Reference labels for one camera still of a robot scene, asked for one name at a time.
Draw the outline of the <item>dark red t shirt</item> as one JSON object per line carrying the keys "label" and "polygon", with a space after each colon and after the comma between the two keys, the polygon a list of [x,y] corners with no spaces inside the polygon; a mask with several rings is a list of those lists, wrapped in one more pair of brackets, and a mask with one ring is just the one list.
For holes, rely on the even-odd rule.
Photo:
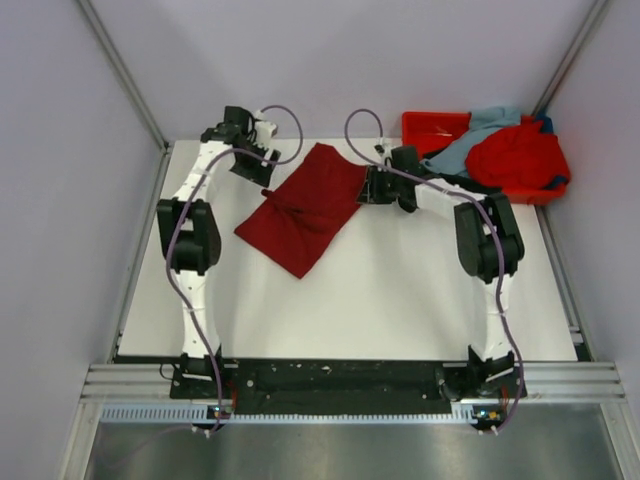
{"label": "dark red t shirt", "polygon": [[303,278],[360,208],[367,168],[317,143],[235,234],[289,274]]}

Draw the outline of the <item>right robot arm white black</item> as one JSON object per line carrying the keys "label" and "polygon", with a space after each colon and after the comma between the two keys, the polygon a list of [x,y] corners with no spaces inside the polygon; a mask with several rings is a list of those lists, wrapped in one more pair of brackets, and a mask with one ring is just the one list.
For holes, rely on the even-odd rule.
{"label": "right robot arm white black", "polygon": [[436,375],[441,395],[452,401],[502,393],[519,382],[521,359],[506,320],[510,288],[523,259],[524,242],[507,196],[478,193],[432,174],[413,146],[379,140],[357,199],[365,205],[395,203],[407,213],[428,211],[454,227],[457,258],[473,285],[468,360],[460,373]]}

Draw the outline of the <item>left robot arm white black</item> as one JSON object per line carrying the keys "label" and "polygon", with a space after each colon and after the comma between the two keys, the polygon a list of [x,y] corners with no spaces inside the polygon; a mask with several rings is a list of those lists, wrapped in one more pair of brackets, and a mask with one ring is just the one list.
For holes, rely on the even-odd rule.
{"label": "left robot arm white black", "polygon": [[169,198],[156,206],[165,272],[181,303],[184,340],[174,366],[171,396],[215,399],[224,396],[221,341],[210,326],[207,283],[221,257],[222,239],[212,203],[220,174],[227,170],[266,187],[280,152],[270,143],[277,125],[262,110],[227,106],[223,120],[200,137],[193,166]]}

